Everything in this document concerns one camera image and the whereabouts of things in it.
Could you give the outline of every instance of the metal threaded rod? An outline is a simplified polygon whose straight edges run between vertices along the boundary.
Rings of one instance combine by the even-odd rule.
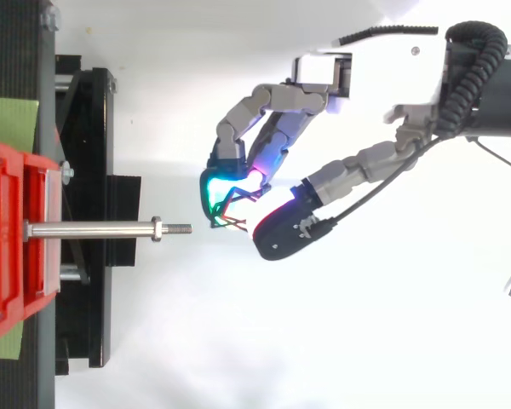
[[[191,224],[164,224],[163,234],[191,234],[193,228]]]
[[[40,239],[128,239],[150,237],[160,241],[163,234],[191,234],[190,224],[151,222],[45,222],[25,224],[25,238]]]

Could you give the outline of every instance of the screw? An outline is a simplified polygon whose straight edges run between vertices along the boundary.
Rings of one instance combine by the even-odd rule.
[[[112,94],[116,94],[118,92],[118,81],[116,78],[110,78],[108,80],[108,89]]]
[[[62,174],[62,184],[67,185],[70,183],[70,179],[74,177],[74,169],[70,167],[70,164],[65,160],[60,164],[60,173]]]
[[[62,23],[59,8],[53,5],[46,7],[40,16],[40,23],[43,29],[47,30],[48,32],[59,31]]]
[[[193,227],[191,224],[164,224],[163,234],[191,234]]]

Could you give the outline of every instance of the black metal frame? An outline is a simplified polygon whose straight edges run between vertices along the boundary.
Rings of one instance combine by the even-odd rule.
[[[57,61],[71,60],[57,56]],[[63,216],[72,220],[138,220],[141,179],[112,176],[113,76],[107,69],[65,72],[68,91],[56,92],[56,123],[66,159],[76,175],[64,186]],[[73,254],[79,246],[82,261]],[[88,358],[90,367],[110,359],[112,266],[135,265],[135,239],[63,240],[62,262],[83,264],[88,280],[63,282],[56,298],[56,373],[68,373],[69,358]]]

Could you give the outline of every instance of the led light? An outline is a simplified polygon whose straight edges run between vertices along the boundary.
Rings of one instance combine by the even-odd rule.
[[[295,198],[287,187],[274,187],[273,190],[257,200],[246,219],[246,228],[250,237],[254,236],[254,231],[265,217]]]
[[[220,203],[225,199],[229,191],[233,187],[238,187],[245,190],[246,192],[256,192],[261,189],[261,183],[263,182],[263,174],[258,170],[252,170],[246,179],[239,181],[229,181],[227,179],[213,178],[208,182],[208,193],[209,193],[209,206],[212,210],[215,204]],[[227,207],[227,213],[225,216],[229,216],[235,219],[244,220],[246,216],[251,213],[250,208],[253,207],[254,202],[248,199],[238,200],[231,203]],[[227,224],[226,221],[220,217],[216,217],[215,221],[221,225]],[[236,229],[235,226],[227,226],[228,228]]]

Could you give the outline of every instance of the threaded end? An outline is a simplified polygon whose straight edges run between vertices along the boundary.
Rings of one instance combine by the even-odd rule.
[[[191,234],[193,227],[191,224],[164,224],[163,234]]]

